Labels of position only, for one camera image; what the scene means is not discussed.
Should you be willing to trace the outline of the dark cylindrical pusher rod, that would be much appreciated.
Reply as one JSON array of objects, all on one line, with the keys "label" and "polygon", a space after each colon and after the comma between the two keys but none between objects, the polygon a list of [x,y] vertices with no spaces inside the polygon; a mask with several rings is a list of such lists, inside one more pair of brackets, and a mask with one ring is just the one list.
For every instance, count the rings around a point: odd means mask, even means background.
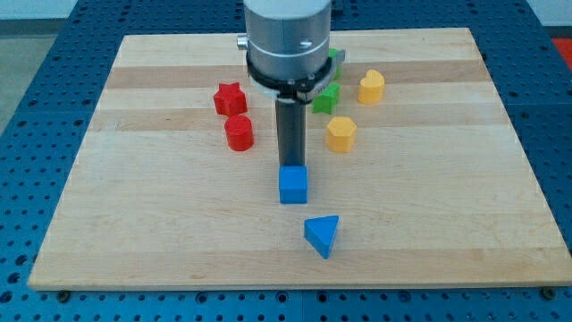
[{"label": "dark cylindrical pusher rod", "polygon": [[275,102],[280,165],[304,165],[306,155],[306,106],[299,102]]}]

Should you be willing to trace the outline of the green block behind arm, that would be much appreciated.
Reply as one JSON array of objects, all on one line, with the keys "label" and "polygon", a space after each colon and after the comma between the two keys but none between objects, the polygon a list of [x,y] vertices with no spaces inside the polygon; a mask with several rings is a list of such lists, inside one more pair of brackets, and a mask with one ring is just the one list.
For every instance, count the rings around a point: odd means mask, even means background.
[{"label": "green block behind arm", "polygon": [[332,60],[332,68],[334,69],[332,80],[336,81],[340,78],[340,75],[341,75],[340,64],[343,63],[345,55],[344,55],[343,51],[340,51],[337,48],[331,47],[329,49],[329,57]]}]

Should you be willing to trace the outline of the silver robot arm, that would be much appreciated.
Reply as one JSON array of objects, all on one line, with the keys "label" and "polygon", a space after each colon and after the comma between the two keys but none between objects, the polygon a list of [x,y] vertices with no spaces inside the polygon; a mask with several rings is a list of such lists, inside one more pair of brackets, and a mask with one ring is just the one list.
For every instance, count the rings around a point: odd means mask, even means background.
[{"label": "silver robot arm", "polygon": [[244,0],[248,76],[274,101],[279,163],[306,163],[306,106],[333,81],[345,61],[330,55],[329,0]]}]

